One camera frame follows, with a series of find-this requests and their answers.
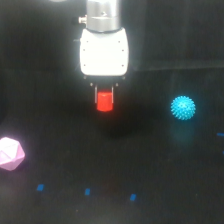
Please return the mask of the thin gripper finger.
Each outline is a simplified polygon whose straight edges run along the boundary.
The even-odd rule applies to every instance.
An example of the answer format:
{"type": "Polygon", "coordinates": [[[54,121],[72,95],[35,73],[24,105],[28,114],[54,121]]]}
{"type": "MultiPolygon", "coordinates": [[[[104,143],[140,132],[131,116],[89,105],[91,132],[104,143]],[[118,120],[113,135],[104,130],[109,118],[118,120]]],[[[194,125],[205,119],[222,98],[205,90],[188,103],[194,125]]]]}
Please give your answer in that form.
{"type": "Polygon", "coordinates": [[[111,87],[111,93],[112,93],[112,104],[114,104],[114,86],[111,87]]]}
{"type": "Polygon", "coordinates": [[[94,102],[97,104],[97,93],[98,93],[98,87],[95,85],[94,87],[94,102]]]}

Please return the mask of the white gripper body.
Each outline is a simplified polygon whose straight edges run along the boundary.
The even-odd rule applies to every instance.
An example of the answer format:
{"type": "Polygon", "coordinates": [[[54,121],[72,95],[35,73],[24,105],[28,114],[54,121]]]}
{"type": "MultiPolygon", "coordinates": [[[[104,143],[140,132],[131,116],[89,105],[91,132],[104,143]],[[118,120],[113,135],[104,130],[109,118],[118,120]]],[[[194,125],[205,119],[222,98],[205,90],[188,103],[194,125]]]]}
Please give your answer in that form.
{"type": "Polygon", "coordinates": [[[84,29],[80,38],[80,70],[90,86],[107,86],[123,79],[129,66],[129,43],[124,28],[95,33],[84,29]]]}

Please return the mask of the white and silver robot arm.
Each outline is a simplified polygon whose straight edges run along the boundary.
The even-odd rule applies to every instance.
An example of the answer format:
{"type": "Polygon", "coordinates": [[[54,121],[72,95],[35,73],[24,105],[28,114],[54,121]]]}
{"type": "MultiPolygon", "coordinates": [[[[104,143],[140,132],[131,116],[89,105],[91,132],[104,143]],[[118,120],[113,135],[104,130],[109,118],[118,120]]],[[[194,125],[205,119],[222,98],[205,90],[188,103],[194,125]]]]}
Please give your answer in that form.
{"type": "Polygon", "coordinates": [[[86,77],[124,77],[129,64],[129,44],[121,25],[121,0],[86,0],[86,15],[78,22],[80,69],[86,77]]]}

